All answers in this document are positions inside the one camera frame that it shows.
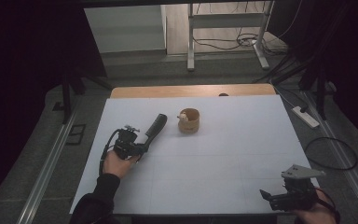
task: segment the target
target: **black cable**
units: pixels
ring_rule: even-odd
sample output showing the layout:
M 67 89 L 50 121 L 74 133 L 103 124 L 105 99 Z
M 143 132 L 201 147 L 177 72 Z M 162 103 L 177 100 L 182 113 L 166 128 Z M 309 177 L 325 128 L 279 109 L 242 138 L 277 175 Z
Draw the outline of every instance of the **black cable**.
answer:
M 307 146 L 304 148 L 304 152 L 307 152 L 310 145 L 316 141 L 319 141 L 319 140 L 322 140 L 322 139 L 327 139 L 327 140 L 334 140 L 334 141 L 338 141 L 339 143 L 343 144 L 344 146 L 346 146 L 350 152 L 352 153 L 353 157 L 354 157 L 354 163 L 353 165 L 351 165 L 350 167 L 347 167 L 347 168 L 337 168 L 337 167 L 333 167 L 333 166 L 329 166 L 329 165 L 325 165 L 325 164 L 321 164 L 319 162 L 317 162 L 316 160 L 314 159 L 311 159 L 307 156 L 308 160 L 309 161 L 312 161 L 313 163 L 315 164 L 318 164 L 319 166 L 323 167 L 323 168 L 326 168 L 326 169 L 330 169 L 330 170 L 338 170 L 338 171 L 349 171 L 349 170 L 352 170 L 353 168 L 355 168 L 358 164 L 358 157 L 357 157 L 357 154 L 356 152 L 353 150 L 353 148 L 351 148 L 347 143 L 345 143 L 344 141 L 342 140 L 339 140 L 339 139 L 336 139 L 336 138 L 333 138 L 333 137 L 318 137 L 318 138 L 315 138 L 313 139 L 312 141 L 310 141 Z
M 267 78 L 267 77 L 272 77 L 275 73 L 277 73 L 277 71 L 285 64 L 287 63 L 290 58 L 292 57 L 292 52 L 289 50 L 287 52 L 287 54 L 281 59 L 281 61 L 274 67 L 272 68 L 267 74 L 265 74 L 263 77 L 260 77 L 258 79 L 254 79 L 252 81 L 252 83 L 257 83 L 260 80 Z
M 321 22 L 321 25 L 315 29 L 310 35 L 307 36 L 307 39 L 299 44 L 297 44 L 296 46 L 289 46 L 289 51 L 295 51 L 298 49 L 301 49 L 303 46 L 314 46 L 315 44 L 317 44 L 317 42 L 320 39 L 320 35 L 322 35 L 325 30 L 328 28 L 328 25 L 330 24 L 330 21 L 333 19 L 333 16 L 335 15 L 335 13 L 329 13 L 328 15 L 325 16 L 324 21 Z M 294 75 L 295 73 L 298 73 L 302 70 L 304 70 L 303 68 L 305 68 L 306 66 L 308 66 L 309 61 L 312 59 L 312 57 L 314 56 L 314 54 L 311 54 L 309 56 L 309 58 L 303 62 L 302 64 L 299 64 L 297 67 L 293 68 L 290 73 L 293 73 L 292 75 Z M 254 82 L 258 82 L 261 79 L 265 78 L 265 77 L 269 77 L 271 75 L 273 75 L 276 71 L 278 71 L 278 69 L 280 69 L 280 67 L 283 66 L 283 63 L 278 64 L 275 68 L 277 68 L 277 70 L 275 71 L 270 71 L 267 75 L 265 75 L 264 77 L 260 78 L 260 79 L 256 79 L 254 80 Z
M 241 28 L 240 28 L 240 31 L 238 32 L 237 40 L 238 40 L 238 38 L 240 38 L 240 36 L 241 36 L 242 28 L 243 28 L 243 27 L 241 27 Z
M 237 49 L 237 48 L 239 48 L 239 47 L 241 46 L 241 45 L 238 45 L 238 46 L 233 47 L 233 48 L 223 49 L 223 48 L 219 48 L 219 47 L 217 47 L 217 46 L 215 46 L 215 45 L 210 45 L 210 44 L 203 44 L 203 43 L 200 43 L 200 42 L 199 42 L 199 41 L 197 41 L 197 39 L 195 39 L 194 37 L 193 37 L 193 40 L 194 40 L 197 44 L 199 44 L 199 45 L 209 46 L 209 47 L 212 47 L 212 48 L 215 48 L 215 49 L 222 49 L 222 50 Z
M 280 70 L 277 71 L 277 73 L 283 72 L 284 70 L 288 69 L 290 66 L 292 66 L 297 60 L 293 60 L 291 63 L 289 63 L 288 65 L 286 65 L 286 67 L 281 68 Z
M 334 219 L 336 220 L 336 223 L 339 224 L 339 222 L 341 221 L 341 214 L 338 212 L 338 210 L 336 208 L 336 204 L 334 203 L 333 199 L 324 190 L 318 189 L 318 188 L 315 188 L 315 189 L 319 190 L 321 193 L 323 193 L 324 196 L 326 196 L 326 198 L 330 201 L 331 204 L 328 202 L 325 202 L 324 200 L 320 199 L 319 197 L 318 197 L 317 203 L 321 204 L 322 206 L 324 206 L 328 210 L 330 210 L 330 212 L 334 214 Z
M 253 35 L 253 37 L 246 37 L 246 38 L 242 38 L 242 39 L 239 39 L 240 36 L 242 35 Z M 228 40 L 228 39 L 196 39 L 193 37 L 194 41 L 199 44 L 199 45 L 204 45 L 204 46 L 209 46 L 209 47 L 212 47 L 212 48 L 215 48 L 215 49 L 222 49 L 222 50 L 230 50 L 230 49 L 237 49 L 239 47 L 250 47 L 252 46 L 253 44 L 249 43 L 249 45 L 243 45 L 241 43 L 241 40 L 244 42 L 244 41 L 248 41 L 250 39 L 255 39 L 257 35 L 255 34 L 241 34 L 241 31 L 239 33 L 239 35 L 237 36 L 237 39 L 236 40 Z M 234 42 L 236 41 L 238 43 L 238 46 L 236 47 L 233 47 L 233 48 L 228 48 L 228 49 L 223 49 L 223 48 L 220 48 L 220 47 L 217 47 L 215 45 L 211 45 L 211 44 L 205 44 L 205 43 L 200 43 L 199 41 L 202 41 L 202 40 L 215 40 L 215 41 L 227 41 L 227 42 Z
M 255 11 L 258 12 L 256 1 L 255 1 Z
M 101 159 L 100 159 L 100 170 L 99 170 L 100 175 L 103 174 L 103 163 L 104 163 L 104 160 L 106 158 L 107 150 L 112 147 L 112 146 L 109 146 L 109 145 L 110 145 L 110 142 L 112 141 L 112 138 L 116 135 L 116 133 L 118 133 L 118 130 L 115 130 L 112 133 L 112 135 L 110 135 L 110 138 L 107 141 L 107 143 L 106 143 L 106 145 L 105 145 L 105 147 L 103 149 L 103 155 L 101 156 Z
M 287 52 L 282 51 L 282 50 L 278 50 L 278 49 L 270 49 L 267 46 L 267 42 L 266 40 L 263 38 L 263 40 L 261 41 L 262 45 L 263 45 L 263 50 L 265 53 L 267 53 L 270 56 L 276 56 L 276 55 L 286 55 Z
M 200 6 L 201 6 L 201 3 L 199 3 L 199 7 L 197 7 L 197 12 L 196 12 L 196 14 L 199 14 Z
M 289 90 L 287 90 L 287 89 L 285 89 L 285 88 L 283 88 L 283 87 L 281 87 L 281 86 L 276 86 L 276 88 L 279 88 L 279 89 L 282 89 L 282 90 L 284 90 L 284 91 L 287 91 L 287 92 L 293 94 L 297 99 L 299 99 L 300 101 L 302 101 L 302 103 L 304 103 L 305 106 L 301 106 L 301 112 L 304 113 L 304 112 L 307 110 L 307 108 L 309 107 L 308 104 L 307 104 L 307 102 L 305 102 L 305 100 L 303 100 L 301 97 L 299 97 L 299 96 L 298 96 L 297 94 L 295 94 L 294 92 L 289 91 Z
M 237 2 L 237 7 L 234 10 L 232 10 L 230 13 L 234 13 L 235 11 L 237 11 L 239 6 L 240 6 L 240 2 Z

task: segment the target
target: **wooden cup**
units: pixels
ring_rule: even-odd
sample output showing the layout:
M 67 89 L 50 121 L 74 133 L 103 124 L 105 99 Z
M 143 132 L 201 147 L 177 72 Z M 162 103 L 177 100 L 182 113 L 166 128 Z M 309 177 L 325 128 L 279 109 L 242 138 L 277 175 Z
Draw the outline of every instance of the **wooden cup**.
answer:
M 179 119 L 179 130 L 182 133 L 196 133 L 200 127 L 200 112 L 194 108 L 186 108 L 180 112 L 180 114 L 184 113 L 188 121 Z

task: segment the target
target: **metal frame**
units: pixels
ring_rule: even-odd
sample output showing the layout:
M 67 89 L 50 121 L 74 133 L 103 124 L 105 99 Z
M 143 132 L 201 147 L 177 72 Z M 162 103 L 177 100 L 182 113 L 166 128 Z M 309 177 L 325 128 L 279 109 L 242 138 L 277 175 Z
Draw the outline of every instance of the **metal frame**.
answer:
M 316 104 L 315 104 L 315 101 L 313 100 L 312 93 L 309 91 L 304 91 L 304 92 L 302 92 L 302 94 L 305 96 L 306 100 L 309 102 L 310 112 L 321 124 L 322 132 L 323 132 L 324 136 L 336 138 L 333 130 L 331 129 L 330 125 L 328 124 L 328 121 L 323 120 L 321 118 L 321 116 L 319 115 L 317 109 L 315 108 Z M 350 161 L 348 155 L 346 154 L 344 148 L 342 147 L 342 145 L 337 142 L 332 142 L 330 146 L 331 146 L 334 157 L 337 159 L 338 164 L 341 167 L 350 167 L 351 161 Z M 356 196 L 358 198 L 358 173 L 357 173 L 357 171 L 355 169 L 353 169 L 353 170 L 346 171 L 344 174 L 347 177 L 347 180 L 348 180 L 349 184 L 351 185 L 353 192 L 356 194 Z
M 57 136 L 50 153 L 48 154 L 48 158 L 46 159 L 39 176 L 34 182 L 34 187 L 28 196 L 27 202 L 22 208 L 17 224 L 31 224 L 34 220 L 34 215 L 36 214 L 37 208 L 42 201 L 42 197 L 48 187 L 48 182 L 53 174 L 55 165 L 57 164 L 58 158 L 61 155 L 63 147 L 65 146 L 68 133 L 71 131 L 71 127 L 75 121 L 77 108 L 80 102 L 78 102 L 79 100 L 76 98 L 74 101 L 73 113 L 68 118 L 68 122 L 61 126 L 60 133 Z
M 263 52 L 263 36 L 269 23 L 269 15 L 272 10 L 273 1 L 268 3 L 267 9 L 263 13 L 245 14 L 216 14 L 216 15 L 194 15 L 193 4 L 188 4 L 188 51 L 187 51 L 187 70 L 194 71 L 194 29 L 202 28 L 236 28 L 236 27 L 258 27 L 257 40 L 253 41 L 253 47 L 264 70 L 269 69 L 269 63 Z

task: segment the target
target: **hand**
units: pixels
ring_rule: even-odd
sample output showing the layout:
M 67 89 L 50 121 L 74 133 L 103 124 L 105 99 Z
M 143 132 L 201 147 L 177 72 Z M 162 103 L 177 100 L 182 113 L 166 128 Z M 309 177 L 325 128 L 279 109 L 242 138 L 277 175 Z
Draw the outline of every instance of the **hand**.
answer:
M 136 163 L 140 156 L 133 156 L 127 160 L 122 160 L 115 151 L 109 151 L 103 163 L 103 173 L 112 174 L 122 179 L 130 170 L 131 165 Z
M 329 203 L 327 197 L 320 190 L 316 190 L 318 197 Z M 316 203 L 313 207 L 308 210 L 293 210 L 292 213 L 297 215 L 304 224 L 336 224 L 335 215 L 323 205 Z

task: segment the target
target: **white power strip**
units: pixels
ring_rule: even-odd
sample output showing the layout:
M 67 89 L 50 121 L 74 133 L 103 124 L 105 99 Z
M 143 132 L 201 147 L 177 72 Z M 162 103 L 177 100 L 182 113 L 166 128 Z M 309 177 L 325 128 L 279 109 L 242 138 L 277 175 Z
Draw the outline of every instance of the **white power strip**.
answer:
M 308 124 L 308 126 L 310 126 L 312 129 L 319 126 L 319 122 L 316 121 L 316 119 L 311 117 L 307 112 L 301 113 L 300 110 L 301 110 L 301 107 L 299 107 L 299 106 L 296 106 L 292 109 L 292 111 L 295 112 L 295 114 L 299 118 L 301 118 L 304 122 L 306 122 Z

